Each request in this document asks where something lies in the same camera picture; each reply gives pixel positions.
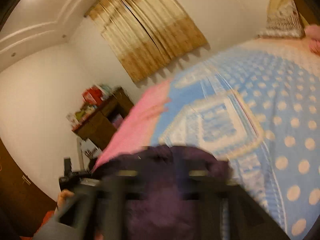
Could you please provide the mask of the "person's left hand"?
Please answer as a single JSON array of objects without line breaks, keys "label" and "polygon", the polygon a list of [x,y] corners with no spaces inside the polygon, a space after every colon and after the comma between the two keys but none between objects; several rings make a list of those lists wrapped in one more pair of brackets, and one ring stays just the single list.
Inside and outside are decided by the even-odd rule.
[{"label": "person's left hand", "polygon": [[73,192],[71,192],[67,189],[62,190],[57,197],[56,211],[61,209],[64,206],[64,204],[66,203],[67,199],[69,199],[73,196],[74,196]]}]

